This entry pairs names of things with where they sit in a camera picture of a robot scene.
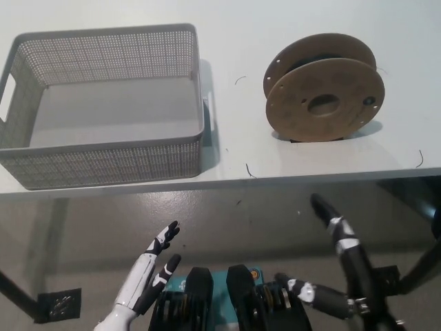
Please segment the black and white right hand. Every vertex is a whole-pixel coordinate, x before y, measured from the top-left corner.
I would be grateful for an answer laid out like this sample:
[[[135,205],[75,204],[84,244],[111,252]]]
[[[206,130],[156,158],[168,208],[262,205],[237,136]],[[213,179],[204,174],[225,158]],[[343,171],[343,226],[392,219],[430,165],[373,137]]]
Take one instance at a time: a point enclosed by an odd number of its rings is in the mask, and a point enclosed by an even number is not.
[[[292,278],[284,273],[274,278],[286,291],[313,309],[338,319],[348,319],[356,311],[356,300],[365,299],[367,309],[384,306],[384,297],[361,242],[349,222],[319,194],[313,193],[311,206],[331,235],[336,254],[347,280],[348,292]]]

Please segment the white and black left hand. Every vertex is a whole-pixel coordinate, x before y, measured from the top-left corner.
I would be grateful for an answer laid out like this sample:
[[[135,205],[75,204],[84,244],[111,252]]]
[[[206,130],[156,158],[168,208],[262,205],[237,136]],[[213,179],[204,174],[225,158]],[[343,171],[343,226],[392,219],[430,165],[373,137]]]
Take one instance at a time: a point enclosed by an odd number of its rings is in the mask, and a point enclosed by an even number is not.
[[[159,273],[154,274],[158,256],[170,247],[170,241],[179,231],[178,221],[173,221],[154,237],[126,277],[116,297],[117,305],[122,305],[137,315],[148,311],[181,262],[181,256],[174,254]]]

